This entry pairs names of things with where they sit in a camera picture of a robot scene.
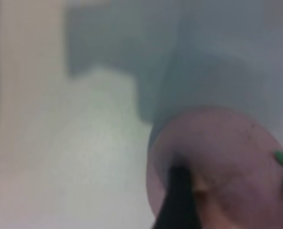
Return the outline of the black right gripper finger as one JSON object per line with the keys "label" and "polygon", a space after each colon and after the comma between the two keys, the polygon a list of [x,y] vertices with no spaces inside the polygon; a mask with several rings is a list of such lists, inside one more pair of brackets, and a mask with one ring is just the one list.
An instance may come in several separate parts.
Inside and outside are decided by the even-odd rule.
{"label": "black right gripper finger", "polygon": [[189,171],[184,167],[173,167],[168,175],[167,194],[153,228],[199,229],[200,218]]}

